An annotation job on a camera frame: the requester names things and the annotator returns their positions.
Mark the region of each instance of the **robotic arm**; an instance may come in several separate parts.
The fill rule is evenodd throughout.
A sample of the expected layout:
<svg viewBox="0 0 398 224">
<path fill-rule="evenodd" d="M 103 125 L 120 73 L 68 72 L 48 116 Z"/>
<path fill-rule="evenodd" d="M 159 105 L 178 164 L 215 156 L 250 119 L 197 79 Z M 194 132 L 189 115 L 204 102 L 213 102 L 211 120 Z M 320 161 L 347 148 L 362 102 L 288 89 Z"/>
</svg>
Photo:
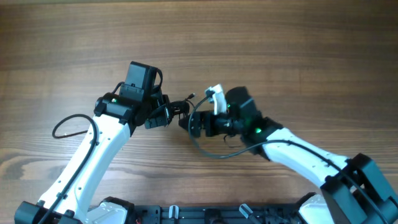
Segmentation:
<svg viewBox="0 0 398 224">
<path fill-rule="evenodd" d="M 155 86 L 157 73 L 161 81 Z M 131 62 L 119 94 L 114 90 L 96 102 L 92 119 L 95 125 L 90 126 L 60 177 L 37 204 L 21 203 L 15 223 L 137 223 L 134 204 L 116 198 L 107 198 L 88 212 L 95 189 L 113 157 L 137 126 L 166 126 L 174 116 L 181 114 L 184 118 L 179 125 L 188 131 L 194 143 L 201 130 L 205 130 L 206 137 L 239 134 L 248 147 L 233 155 L 219 156 L 205 152 L 196 143 L 206 155 L 222 159 L 250 151 L 291 168 L 319 187 L 327 208 L 308 209 L 303 205 L 300 209 L 303 222 L 377 224 L 393 223 L 398 219 L 397 195 L 367 156 L 358 154 L 349 159 L 298 138 L 281 124 L 263 118 L 245 87 L 233 88 L 225 96 L 221 85 L 207 89 L 207 97 L 201 103 L 209 98 L 215 104 L 214 111 L 197 111 L 200 103 L 188 116 L 188 100 L 193 95 L 183 101 L 170 102 L 168 96 L 162 94 L 161 84 L 162 72 L 158 68 Z M 92 145 L 95 146 L 88 160 L 77 172 Z M 252 212 L 247 206 L 240 211 L 253 223 L 261 223 L 250 216 Z M 169 217 L 178 218 L 175 207 L 169 212 Z M 153 217 L 151 223 L 164 224 L 156 218 L 158 216 Z"/>
</svg>

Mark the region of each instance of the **wooden table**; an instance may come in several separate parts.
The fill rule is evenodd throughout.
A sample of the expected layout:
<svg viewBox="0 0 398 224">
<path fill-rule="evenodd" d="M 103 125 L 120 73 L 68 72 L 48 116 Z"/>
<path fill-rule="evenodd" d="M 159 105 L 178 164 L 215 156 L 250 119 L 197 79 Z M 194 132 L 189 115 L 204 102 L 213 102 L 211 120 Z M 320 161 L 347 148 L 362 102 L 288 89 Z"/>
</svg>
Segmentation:
<svg viewBox="0 0 398 224">
<path fill-rule="evenodd" d="M 62 118 L 93 114 L 131 60 L 164 73 L 184 99 L 222 83 L 247 86 L 258 108 L 331 152 L 371 156 L 398 190 L 396 2 L 214 1 L 0 6 L 0 223 L 36 202 L 83 136 L 52 139 Z M 84 130 L 73 120 L 60 133 Z M 227 153 L 222 137 L 201 139 Z M 92 204 L 294 202 L 316 190 L 250 153 L 203 157 L 176 120 L 137 128 Z"/>
</svg>

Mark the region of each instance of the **wooden surface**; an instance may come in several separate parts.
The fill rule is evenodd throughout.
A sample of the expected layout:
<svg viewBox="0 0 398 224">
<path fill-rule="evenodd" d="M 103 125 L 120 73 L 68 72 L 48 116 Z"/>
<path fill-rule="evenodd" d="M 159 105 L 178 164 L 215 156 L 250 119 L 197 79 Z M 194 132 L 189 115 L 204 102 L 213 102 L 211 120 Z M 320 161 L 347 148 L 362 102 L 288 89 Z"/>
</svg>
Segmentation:
<svg viewBox="0 0 398 224">
<path fill-rule="evenodd" d="M 0 6 L 0 223 L 36 202 L 83 136 L 54 125 L 93 114 L 131 60 L 181 100 L 247 86 L 265 116 L 331 152 L 376 160 L 398 190 L 398 4 L 359 1 L 135 2 Z M 86 129 L 66 123 L 60 133 Z M 222 138 L 200 141 L 227 153 Z M 316 190 L 249 153 L 203 157 L 175 121 L 138 128 L 92 201 L 138 205 L 294 202 Z"/>
</svg>

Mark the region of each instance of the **wood grain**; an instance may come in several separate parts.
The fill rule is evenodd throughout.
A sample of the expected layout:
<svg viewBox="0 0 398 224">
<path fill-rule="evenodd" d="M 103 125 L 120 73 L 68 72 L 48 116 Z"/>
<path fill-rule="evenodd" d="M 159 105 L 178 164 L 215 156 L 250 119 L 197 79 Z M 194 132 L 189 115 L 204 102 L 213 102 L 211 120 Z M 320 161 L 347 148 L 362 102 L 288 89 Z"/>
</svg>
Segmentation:
<svg viewBox="0 0 398 224">
<path fill-rule="evenodd" d="M 398 4 L 358 1 L 130 2 L 0 6 L 0 223 L 35 202 L 82 136 L 53 126 L 93 114 L 131 60 L 164 73 L 181 100 L 210 85 L 247 86 L 264 115 L 338 154 L 363 152 L 398 190 Z M 87 128 L 76 119 L 61 133 Z M 201 139 L 227 153 L 221 138 Z M 138 205 L 294 202 L 316 190 L 244 154 L 203 157 L 177 122 L 138 128 L 93 200 Z"/>
</svg>

